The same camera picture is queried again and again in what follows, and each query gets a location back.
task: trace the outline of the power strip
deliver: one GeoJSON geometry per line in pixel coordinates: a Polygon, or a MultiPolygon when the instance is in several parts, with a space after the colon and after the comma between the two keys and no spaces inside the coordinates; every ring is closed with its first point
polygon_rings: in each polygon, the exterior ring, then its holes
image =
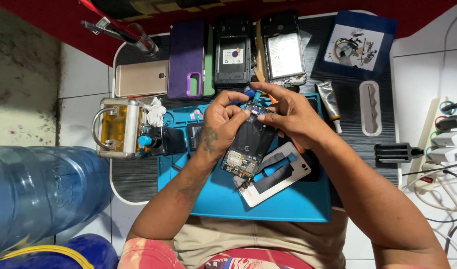
{"type": "MultiPolygon", "coordinates": [[[[448,102],[457,103],[456,100],[451,99],[447,96],[438,97],[431,101],[431,104],[428,109],[428,114],[426,115],[425,125],[423,126],[423,131],[421,132],[421,136],[418,142],[418,147],[425,150],[425,155],[413,160],[411,164],[410,173],[422,171],[423,164],[426,162],[435,163],[426,156],[426,153],[429,153],[431,149],[437,148],[437,145],[431,141],[432,134],[436,135],[437,132],[441,133],[441,131],[439,131],[435,126],[435,120],[441,116],[450,116],[456,114],[456,110],[453,114],[448,114],[446,112],[441,111],[442,107],[449,105],[448,102]]],[[[416,178],[418,178],[419,176],[421,176],[421,174],[409,175],[407,179],[407,184],[410,186],[412,182],[416,180],[416,178]]],[[[430,191],[433,189],[434,183],[435,180],[418,180],[414,183],[414,186],[417,188],[430,191]]]]}

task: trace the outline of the yellow strap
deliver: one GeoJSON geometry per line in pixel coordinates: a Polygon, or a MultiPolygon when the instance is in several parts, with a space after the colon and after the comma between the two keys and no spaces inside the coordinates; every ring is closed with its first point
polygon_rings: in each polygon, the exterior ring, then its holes
{"type": "Polygon", "coordinates": [[[73,258],[78,264],[82,266],[82,269],[94,269],[94,266],[89,263],[89,261],[82,256],[80,253],[77,251],[71,249],[71,248],[66,248],[63,246],[54,246],[54,245],[42,245],[42,246],[34,246],[34,247],[28,247],[28,248],[23,248],[19,249],[16,251],[13,251],[11,253],[5,254],[3,256],[0,256],[0,261],[16,257],[18,255],[22,254],[28,254],[31,252],[40,252],[40,251],[50,251],[50,252],[57,252],[61,253],[64,255],[67,255],[71,258],[73,258]]]}

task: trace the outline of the hand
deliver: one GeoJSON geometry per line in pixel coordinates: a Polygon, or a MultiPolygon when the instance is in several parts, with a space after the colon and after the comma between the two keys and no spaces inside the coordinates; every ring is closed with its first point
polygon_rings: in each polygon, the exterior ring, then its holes
{"type": "Polygon", "coordinates": [[[284,131],[302,147],[311,149],[334,134],[305,96],[271,83],[252,82],[251,86],[272,95],[278,101],[269,107],[277,114],[260,115],[258,120],[284,131]]]}
{"type": "Polygon", "coordinates": [[[203,131],[197,153],[204,154],[210,161],[217,162],[230,147],[238,128],[244,123],[250,112],[236,105],[228,105],[231,101],[246,102],[247,95],[237,91],[222,91],[203,116],[203,131]]]}

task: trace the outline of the smartphone motherboard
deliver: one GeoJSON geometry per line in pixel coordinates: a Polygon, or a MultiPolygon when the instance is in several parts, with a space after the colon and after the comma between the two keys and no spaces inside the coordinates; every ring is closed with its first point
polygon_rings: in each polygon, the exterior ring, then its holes
{"type": "Polygon", "coordinates": [[[250,111],[250,116],[238,129],[220,168],[249,182],[255,177],[276,131],[257,119],[259,115],[272,113],[271,110],[253,102],[247,103],[244,109],[250,111]]]}

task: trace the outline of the glue tube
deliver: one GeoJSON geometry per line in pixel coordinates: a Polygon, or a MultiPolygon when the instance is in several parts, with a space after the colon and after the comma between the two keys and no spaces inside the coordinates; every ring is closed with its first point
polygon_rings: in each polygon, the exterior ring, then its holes
{"type": "Polygon", "coordinates": [[[325,108],[327,109],[328,116],[330,120],[335,125],[337,133],[341,133],[341,126],[340,126],[340,110],[338,109],[337,98],[335,97],[335,91],[331,86],[331,81],[323,82],[316,84],[318,88],[318,93],[320,94],[321,100],[323,104],[325,104],[325,108]]]}

